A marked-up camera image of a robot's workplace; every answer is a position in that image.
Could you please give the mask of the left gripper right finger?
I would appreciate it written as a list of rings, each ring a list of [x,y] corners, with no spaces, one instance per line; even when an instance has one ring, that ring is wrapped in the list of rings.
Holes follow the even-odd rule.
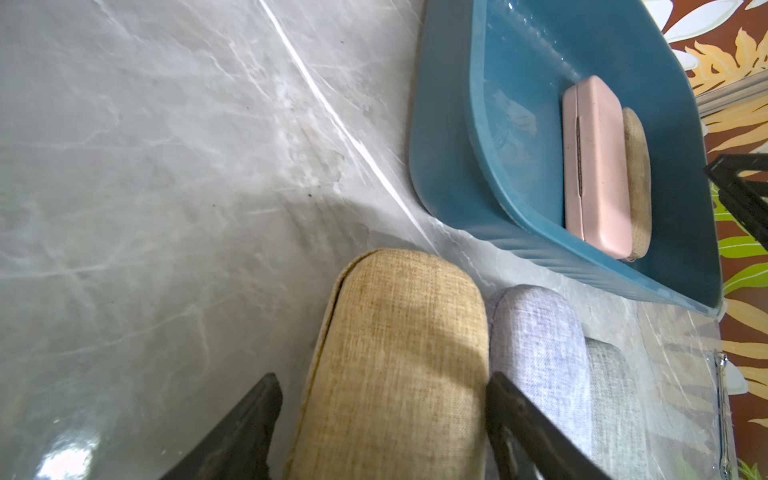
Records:
[[[605,479],[503,373],[486,387],[486,431],[501,479]]]

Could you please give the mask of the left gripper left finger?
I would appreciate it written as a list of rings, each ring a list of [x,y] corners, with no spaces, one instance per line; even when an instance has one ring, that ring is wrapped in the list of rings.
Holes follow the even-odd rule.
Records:
[[[281,407],[279,381],[268,373],[162,479],[268,479]]]

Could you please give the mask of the lilac fabric glasses case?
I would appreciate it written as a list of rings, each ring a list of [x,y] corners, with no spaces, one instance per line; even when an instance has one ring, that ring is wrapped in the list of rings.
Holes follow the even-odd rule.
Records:
[[[486,302],[490,373],[501,373],[585,457],[581,478],[606,474],[593,452],[593,399],[582,324],[557,292],[535,285],[499,291]]]

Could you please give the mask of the tan fabric glasses case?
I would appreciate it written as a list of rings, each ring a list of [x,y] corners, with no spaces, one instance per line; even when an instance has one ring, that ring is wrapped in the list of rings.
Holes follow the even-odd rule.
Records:
[[[458,266],[378,249],[340,274],[307,375],[288,479],[480,479],[489,334]]]

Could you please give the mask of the pink hard glasses case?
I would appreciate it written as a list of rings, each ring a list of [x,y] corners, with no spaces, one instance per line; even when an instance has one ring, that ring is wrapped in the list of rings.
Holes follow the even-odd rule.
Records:
[[[622,106],[590,76],[562,97],[565,228],[622,260],[632,249]]]

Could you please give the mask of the stained tan glasses case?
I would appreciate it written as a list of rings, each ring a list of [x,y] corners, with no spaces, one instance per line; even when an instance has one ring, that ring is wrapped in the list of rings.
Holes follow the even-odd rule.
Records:
[[[638,115],[622,109],[632,227],[632,249],[627,261],[643,258],[652,235],[651,164],[648,143]]]

